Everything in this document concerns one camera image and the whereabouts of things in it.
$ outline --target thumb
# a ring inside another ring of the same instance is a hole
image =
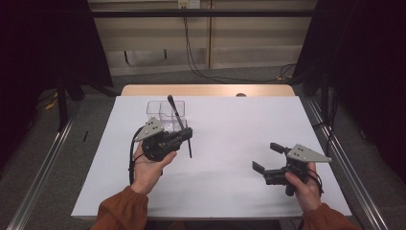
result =
[[[162,166],[162,168],[164,168],[166,165],[170,164],[170,162],[172,162],[173,158],[175,158],[176,155],[177,155],[177,152],[172,151],[167,156],[165,156],[165,158],[160,162],[160,165]]]

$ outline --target hand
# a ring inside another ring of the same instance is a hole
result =
[[[143,142],[140,142],[134,152],[134,159],[143,154]],[[161,162],[148,160],[144,155],[135,161],[134,165],[134,183],[131,189],[137,194],[147,195],[152,191],[152,188],[158,182],[162,170],[176,156],[176,152],[169,153]]]
[[[308,168],[316,172],[316,164],[314,162],[308,163]],[[309,171],[308,173],[317,178],[317,175],[314,172]],[[298,199],[299,206],[301,206],[304,213],[316,210],[322,205],[319,187],[316,181],[308,179],[304,184],[302,180],[292,172],[287,172],[284,176],[296,187],[295,195]]]

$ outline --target forearm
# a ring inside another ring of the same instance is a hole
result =
[[[137,194],[130,187],[126,187],[101,203],[92,230],[142,230],[147,222],[147,203],[146,195]]]
[[[344,215],[331,209],[325,203],[317,210],[305,212],[304,229],[306,230],[358,230]]]

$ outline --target black curtain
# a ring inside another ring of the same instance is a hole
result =
[[[385,162],[406,182],[406,4],[402,1],[320,0],[319,11],[331,18],[313,18],[294,78],[306,75],[304,92],[314,94],[323,73]]]
[[[37,98],[56,88],[93,82],[112,86],[86,0],[7,0],[0,7],[0,167],[34,120]]]

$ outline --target clear plastic container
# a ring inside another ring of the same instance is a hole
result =
[[[185,119],[185,102],[175,101],[175,106],[179,114],[179,118],[186,126]],[[155,117],[158,119],[165,131],[173,132],[179,131],[181,129],[178,120],[176,119],[175,113],[167,101],[150,101],[147,105],[147,118]]]

